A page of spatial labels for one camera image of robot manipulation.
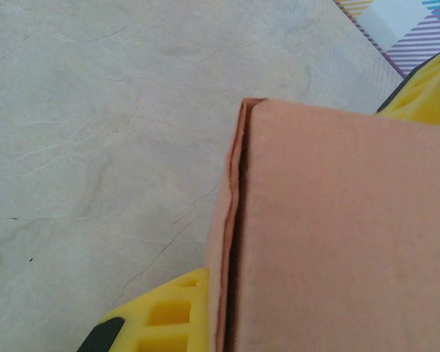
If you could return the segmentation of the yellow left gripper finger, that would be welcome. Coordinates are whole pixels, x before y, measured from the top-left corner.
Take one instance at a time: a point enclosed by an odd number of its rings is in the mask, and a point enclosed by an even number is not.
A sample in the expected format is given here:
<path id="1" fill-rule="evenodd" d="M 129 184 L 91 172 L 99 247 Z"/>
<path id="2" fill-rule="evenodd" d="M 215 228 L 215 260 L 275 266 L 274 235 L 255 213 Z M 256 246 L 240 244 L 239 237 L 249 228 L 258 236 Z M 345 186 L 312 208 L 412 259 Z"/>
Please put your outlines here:
<path id="1" fill-rule="evenodd" d="M 200 268 L 110 311 L 76 352 L 210 352 L 208 280 Z"/>

